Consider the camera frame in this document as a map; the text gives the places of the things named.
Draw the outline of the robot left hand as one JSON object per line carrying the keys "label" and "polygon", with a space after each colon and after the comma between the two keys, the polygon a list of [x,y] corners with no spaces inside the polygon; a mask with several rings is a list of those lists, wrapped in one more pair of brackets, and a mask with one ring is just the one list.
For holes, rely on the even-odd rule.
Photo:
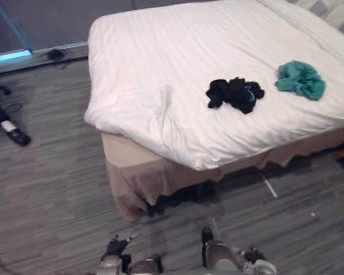
{"label": "robot left hand", "polygon": [[133,233],[125,239],[120,239],[118,234],[114,234],[107,245],[106,253],[104,254],[104,256],[105,257],[109,257],[109,256],[120,257],[122,255],[122,252],[127,247],[127,245],[137,237],[138,237],[138,234]]}

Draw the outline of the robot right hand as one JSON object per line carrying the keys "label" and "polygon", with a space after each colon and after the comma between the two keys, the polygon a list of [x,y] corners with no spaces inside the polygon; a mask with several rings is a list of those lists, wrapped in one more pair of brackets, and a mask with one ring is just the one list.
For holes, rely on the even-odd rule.
{"label": "robot right hand", "polygon": [[267,260],[264,254],[253,246],[250,246],[247,250],[239,249],[239,254],[252,264],[255,264],[258,260]]}

